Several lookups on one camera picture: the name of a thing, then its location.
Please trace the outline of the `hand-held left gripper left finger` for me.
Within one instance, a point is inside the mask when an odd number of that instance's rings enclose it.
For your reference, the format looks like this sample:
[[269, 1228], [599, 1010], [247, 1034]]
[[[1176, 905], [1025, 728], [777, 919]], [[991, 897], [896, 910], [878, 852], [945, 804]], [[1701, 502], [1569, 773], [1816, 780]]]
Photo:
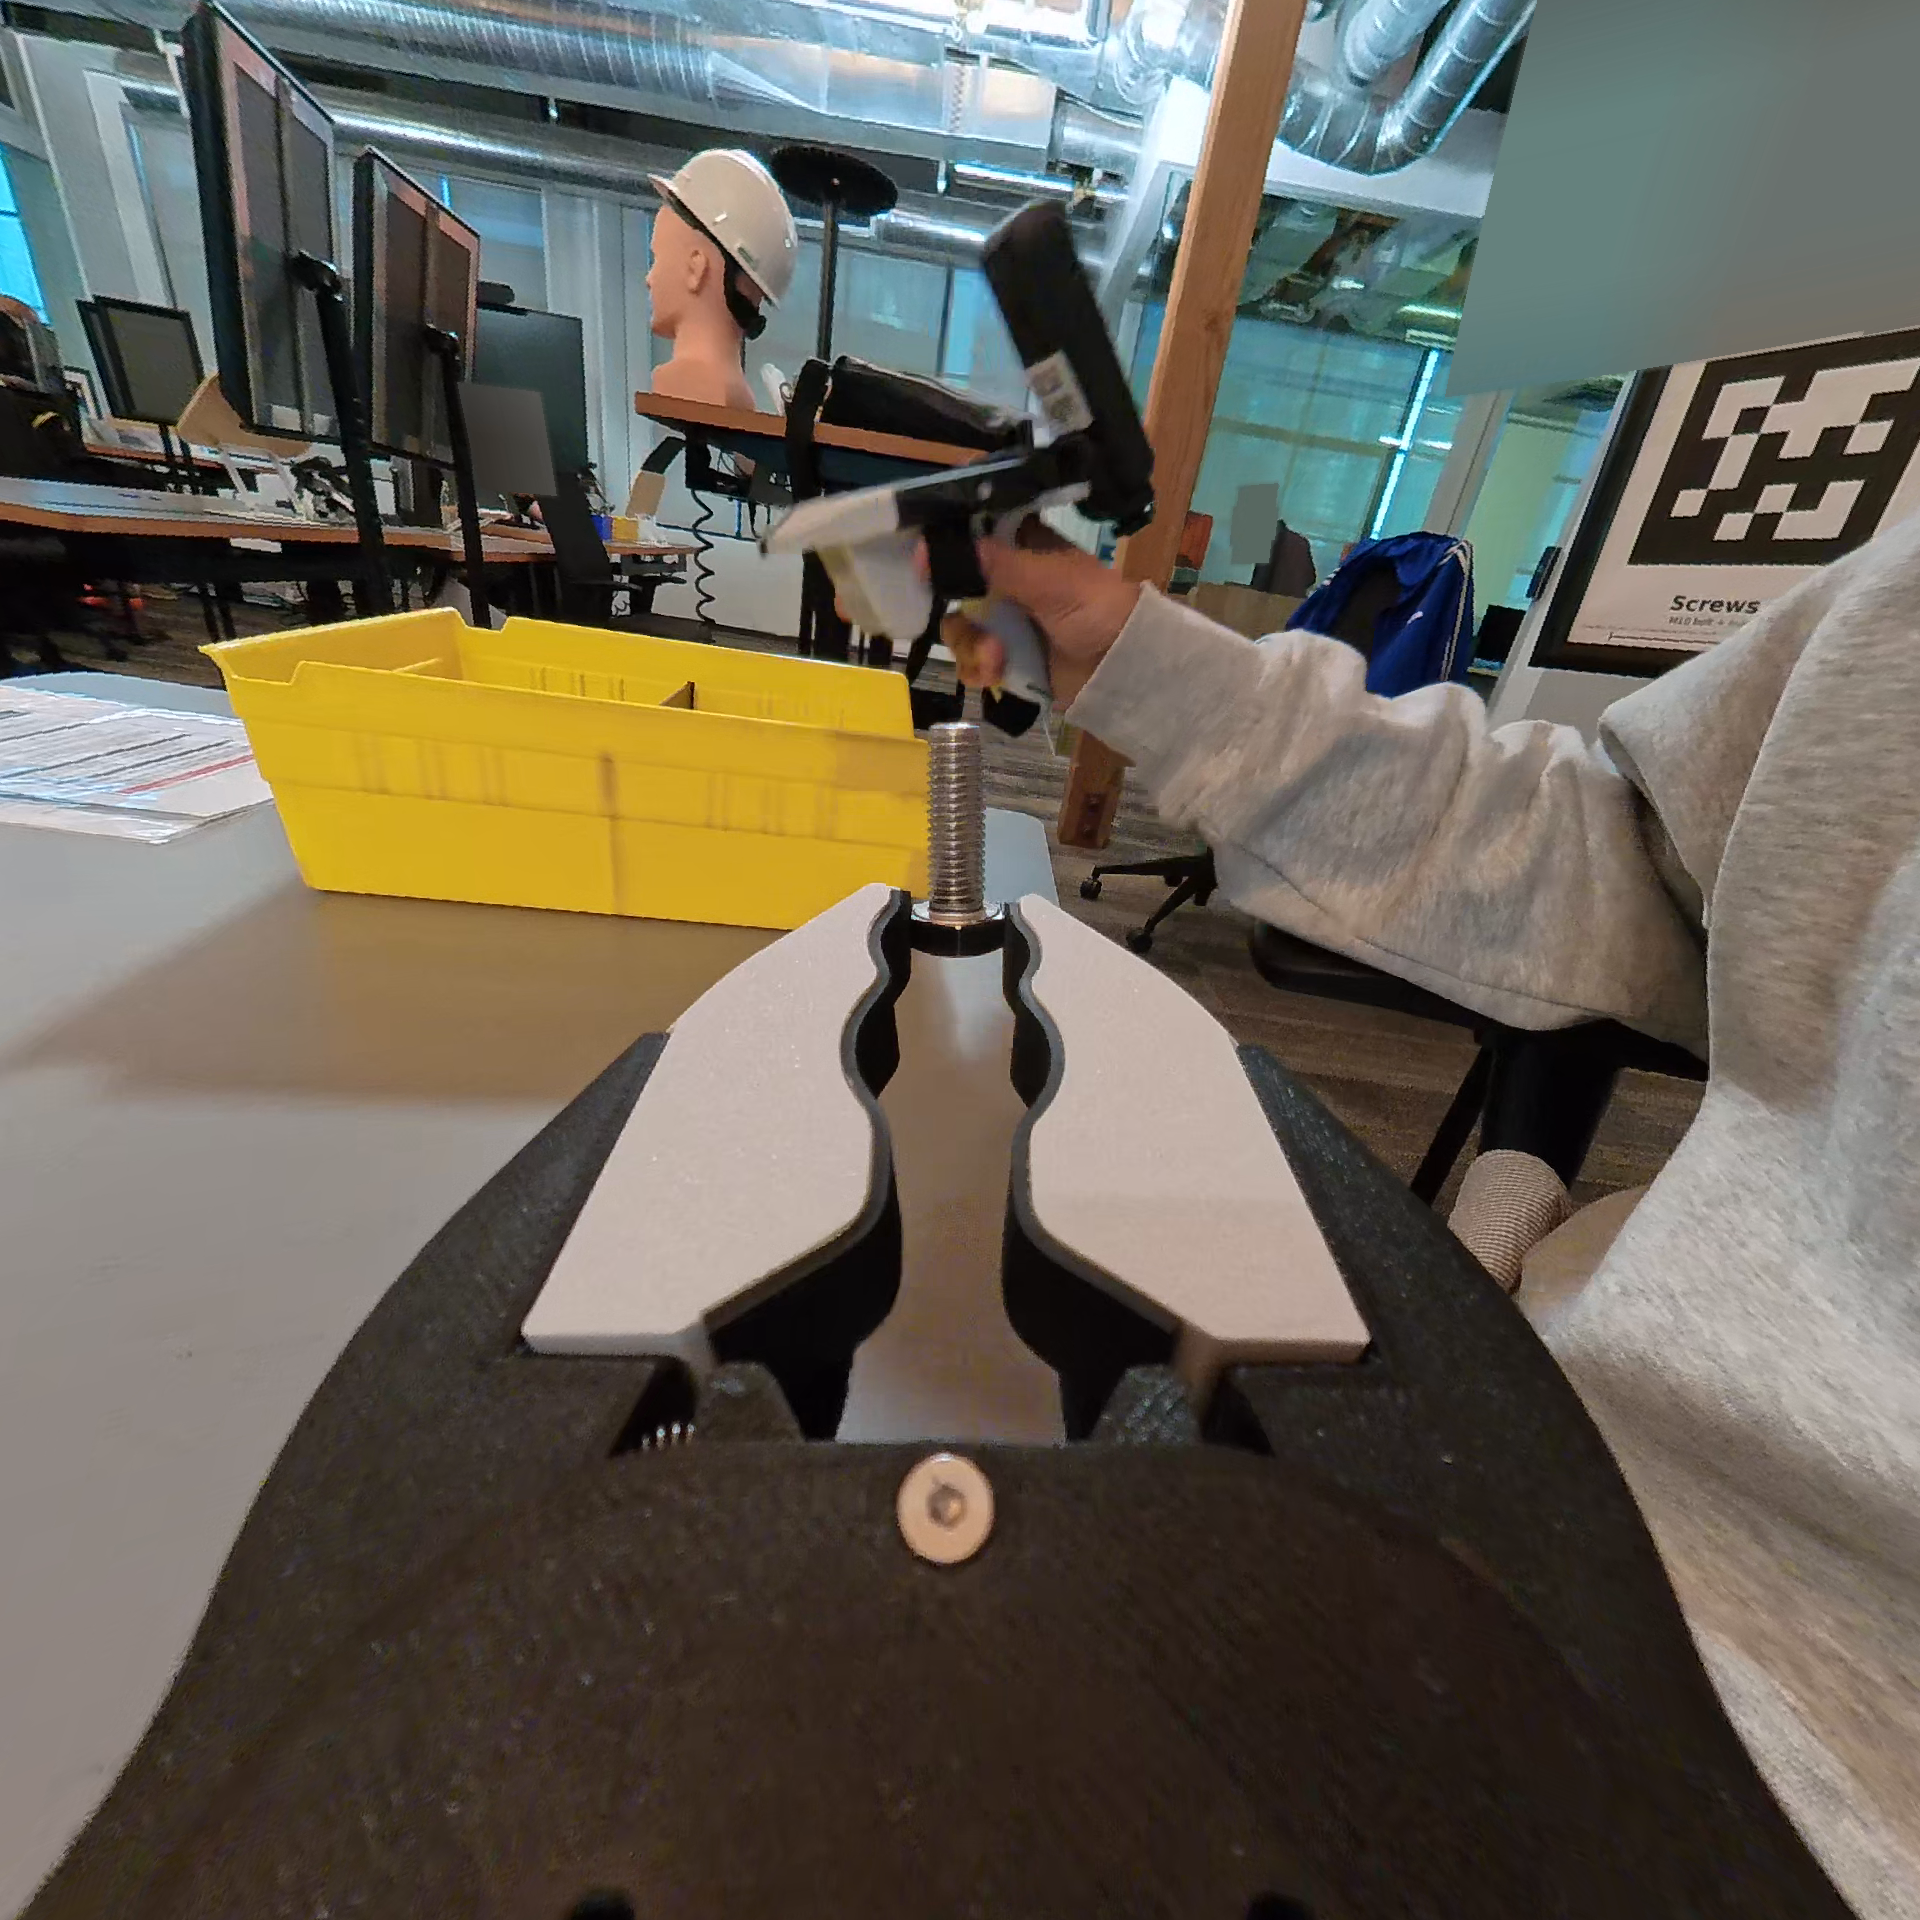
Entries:
[[610, 1140], [520, 1337], [712, 1362], [718, 1330], [882, 1217], [856, 1032], [892, 1010], [904, 893], [855, 889], [693, 998]]

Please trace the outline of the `steel hex bolt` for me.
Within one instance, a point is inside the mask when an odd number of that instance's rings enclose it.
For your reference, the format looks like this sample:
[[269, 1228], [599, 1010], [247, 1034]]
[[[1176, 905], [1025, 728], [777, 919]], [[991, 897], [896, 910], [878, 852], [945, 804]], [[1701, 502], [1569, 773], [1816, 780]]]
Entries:
[[980, 956], [1004, 949], [1007, 901], [989, 893], [980, 728], [928, 728], [928, 889], [906, 910], [913, 956]]

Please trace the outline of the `yellow plastic bin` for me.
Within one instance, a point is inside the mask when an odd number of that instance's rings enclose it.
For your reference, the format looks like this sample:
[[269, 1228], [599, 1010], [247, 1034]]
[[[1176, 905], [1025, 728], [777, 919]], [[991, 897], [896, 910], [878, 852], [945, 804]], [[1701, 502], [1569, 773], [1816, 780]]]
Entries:
[[399, 609], [201, 646], [305, 889], [790, 933], [928, 889], [882, 670]]

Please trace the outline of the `person's right forearm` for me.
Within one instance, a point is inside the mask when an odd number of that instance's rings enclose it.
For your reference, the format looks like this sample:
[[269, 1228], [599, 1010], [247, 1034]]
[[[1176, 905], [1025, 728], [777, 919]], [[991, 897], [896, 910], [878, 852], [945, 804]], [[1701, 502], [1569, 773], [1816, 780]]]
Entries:
[[1563, 722], [1367, 693], [1330, 636], [1244, 639], [1116, 583], [1046, 616], [1067, 721], [1134, 762], [1227, 897], [1503, 1028], [1620, 1021], [1708, 1053], [1708, 944], [1667, 829]]

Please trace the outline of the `grey desk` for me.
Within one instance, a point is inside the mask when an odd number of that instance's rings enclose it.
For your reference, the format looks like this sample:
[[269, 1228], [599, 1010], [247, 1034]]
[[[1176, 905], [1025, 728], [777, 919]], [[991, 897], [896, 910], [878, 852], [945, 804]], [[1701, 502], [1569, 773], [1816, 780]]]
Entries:
[[763, 929], [310, 893], [272, 807], [3, 824], [3, 1914], [406, 1261]]

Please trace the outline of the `person's right hand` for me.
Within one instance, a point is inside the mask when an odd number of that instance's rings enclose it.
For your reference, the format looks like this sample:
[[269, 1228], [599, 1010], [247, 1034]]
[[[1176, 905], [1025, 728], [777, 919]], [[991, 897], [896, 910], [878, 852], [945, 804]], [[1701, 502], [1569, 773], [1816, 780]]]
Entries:
[[1054, 710], [1070, 710], [1093, 685], [1144, 597], [1142, 578], [1126, 578], [1041, 520], [1023, 520], [1016, 540], [980, 536], [975, 569], [989, 600], [1007, 600], [1036, 623]]

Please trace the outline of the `black bag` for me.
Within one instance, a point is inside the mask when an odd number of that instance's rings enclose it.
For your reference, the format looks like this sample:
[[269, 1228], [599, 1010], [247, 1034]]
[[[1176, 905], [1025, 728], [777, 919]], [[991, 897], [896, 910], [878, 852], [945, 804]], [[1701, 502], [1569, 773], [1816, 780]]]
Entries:
[[790, 419], [855, 427], [906, 443], [942, 443], [968, 452], [1025, 452], [1033, 419], [999, 403], [975, 403], [959, 387], [942, 387], [923, 372], [892, 372], [861, 355], [806, 355], [790, 387]]

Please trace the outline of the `mannequin head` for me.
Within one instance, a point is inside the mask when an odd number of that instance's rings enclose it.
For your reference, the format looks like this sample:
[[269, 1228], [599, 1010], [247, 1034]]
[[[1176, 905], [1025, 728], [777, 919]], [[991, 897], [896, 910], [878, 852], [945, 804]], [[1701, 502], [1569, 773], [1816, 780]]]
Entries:
[[734, 319], [729, 292], [758, 309], [753, 283], [734, 288], [734, 257], [677, 208], [661, 202], [643, 268], [649, 334], [662, 340], [662, 355], [649, 372], [655, 394], [753, 412], [742, 372], [747, 334]]

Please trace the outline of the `black office chair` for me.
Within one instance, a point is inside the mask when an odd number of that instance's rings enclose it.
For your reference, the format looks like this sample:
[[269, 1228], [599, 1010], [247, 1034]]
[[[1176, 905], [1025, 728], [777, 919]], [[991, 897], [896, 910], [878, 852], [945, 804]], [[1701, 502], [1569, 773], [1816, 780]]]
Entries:
[[536, 505], [556, 558], [556, 616], [587, 629], [625, 629], [630, 583], [597, 528], [592, 502], [567, 484], [536, 494]]
[[1451, 1176], [1467, 1136], [1476, 1136], [1481, 1155], [1522, 1151], [1544, 1158], [1563, 1186], [1570, 1186], [1620, 1072], [1708, 1080], [1701, 1058], [1671, 1039], [1652, 1039], [1620, 1021], [1577, 1021], [1546, 1032], [1503, 1028], [1481, 1010], [1444, 1003], [1356, 956], [1309, 949], [1305, 935], [1289, 935], [1265, 920], [1250, 933], [1250, 956], [1255, 974], [1281, 990], [1408, 1010], [1474, 1032], [1476, 1058], [1414, 1172], [1414, 1194], [1430, 1203]]

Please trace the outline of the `black floor lamp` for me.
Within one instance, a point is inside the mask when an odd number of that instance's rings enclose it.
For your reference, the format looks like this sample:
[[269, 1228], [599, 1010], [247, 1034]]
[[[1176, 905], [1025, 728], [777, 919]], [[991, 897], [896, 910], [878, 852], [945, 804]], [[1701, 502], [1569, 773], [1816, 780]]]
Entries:
[[844, 146], [822, 146], [822, 145], [773, 146], [767, 174], [777, 177], [790, 202], [806, 202], [822, 216], [813, 355], [832, 360], [832, 299], [839, 299], [844, 216], [872, 225], [878, 211], [892, 211], [896, 181], [878, 163], [844, 155]]

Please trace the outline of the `white hard hat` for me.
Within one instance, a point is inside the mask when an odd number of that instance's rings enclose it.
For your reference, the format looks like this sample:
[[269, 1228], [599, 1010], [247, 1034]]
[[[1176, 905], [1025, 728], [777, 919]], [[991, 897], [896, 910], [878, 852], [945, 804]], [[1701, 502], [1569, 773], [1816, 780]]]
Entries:
[[742, 146], [690, 155], [667, 177], [649, 174], [661, 202], [710, 233], [718, 252], [777, 309], [799, 268], [799, 225], [777, 177]]

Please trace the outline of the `person's grey sweatshirt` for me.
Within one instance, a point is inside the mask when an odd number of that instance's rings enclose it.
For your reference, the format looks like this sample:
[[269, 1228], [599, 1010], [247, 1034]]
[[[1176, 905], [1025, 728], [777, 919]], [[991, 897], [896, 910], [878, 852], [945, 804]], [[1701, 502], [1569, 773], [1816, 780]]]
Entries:
[[1765, 1779], [1916, 1914], [1916, 520], [1544, 780], [1552, 989], [1708, 1090], [1546, 1343]]

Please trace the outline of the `framed marker sign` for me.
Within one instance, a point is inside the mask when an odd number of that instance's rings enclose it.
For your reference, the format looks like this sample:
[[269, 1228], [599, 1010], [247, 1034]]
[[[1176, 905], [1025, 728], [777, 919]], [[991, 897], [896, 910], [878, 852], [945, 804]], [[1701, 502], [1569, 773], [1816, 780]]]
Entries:
[[1625, 380], [1526, 639], [1539, 670], [1655, 680], [1916, 517], [1920, 329]]

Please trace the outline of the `printed paper sheet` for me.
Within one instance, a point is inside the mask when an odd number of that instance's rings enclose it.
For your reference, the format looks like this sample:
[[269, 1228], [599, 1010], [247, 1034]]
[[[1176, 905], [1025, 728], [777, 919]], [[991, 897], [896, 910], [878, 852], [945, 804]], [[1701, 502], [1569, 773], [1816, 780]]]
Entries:
[[42, 685], [0, 693], [0, 816], [168, 843], [272, 804], [242, 721]]

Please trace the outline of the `wooden post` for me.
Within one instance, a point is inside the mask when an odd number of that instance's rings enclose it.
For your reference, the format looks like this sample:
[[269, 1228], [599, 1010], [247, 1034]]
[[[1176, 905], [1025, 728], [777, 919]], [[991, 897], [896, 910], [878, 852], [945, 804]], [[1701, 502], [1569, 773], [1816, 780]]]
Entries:
[[1185, 225], [1168, 262], [1165, 321], [1144, 387], [1155, 444], [1155, 520], [1116, 547], [1113, 605], [1134, 609], [1165, 590], [1203, 461], [1222, 368], [1233, 334], [1244, 252], [1265, 191], [1265, 163], [1283, 119], [1305, 0], [1233, 0], [1209, 74], [1203, 133], [1196, 145]]

